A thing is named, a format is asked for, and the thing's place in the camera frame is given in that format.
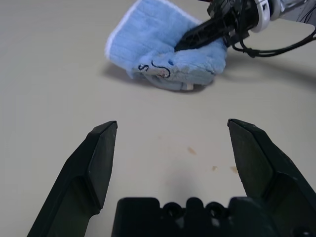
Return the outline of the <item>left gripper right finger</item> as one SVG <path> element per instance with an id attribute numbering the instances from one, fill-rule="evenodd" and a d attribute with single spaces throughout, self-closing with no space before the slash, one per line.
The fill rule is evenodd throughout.
<path id="1" fill-rule="evenodd" d="M 294 162 L 257 126 L 238 119 L 227 126 L 247 196 L 263 203 L 282 237 L 314 237 L 316 193 Z"/>

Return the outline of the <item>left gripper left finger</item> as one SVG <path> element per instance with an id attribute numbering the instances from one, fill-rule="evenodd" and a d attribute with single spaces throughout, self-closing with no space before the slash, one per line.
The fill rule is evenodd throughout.
<path id="1" fill-rule="evenodd" d="M 93 128 L 63 165 L 28 236 L 83 237 L 102 210 L 111 178 L 118 124 Z"/>

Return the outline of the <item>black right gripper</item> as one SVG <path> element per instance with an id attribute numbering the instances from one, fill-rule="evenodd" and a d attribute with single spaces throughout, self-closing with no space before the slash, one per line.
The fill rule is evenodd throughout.
<path id="1" fill-rule="evenodd" d="M 175 52 L 198 49 L 222 39 L 226 47 L 249 37 L 260 19 L 255 0 L 212 0 L 207 12 L 210 19 L 188 30 L 174 47 Z"/>

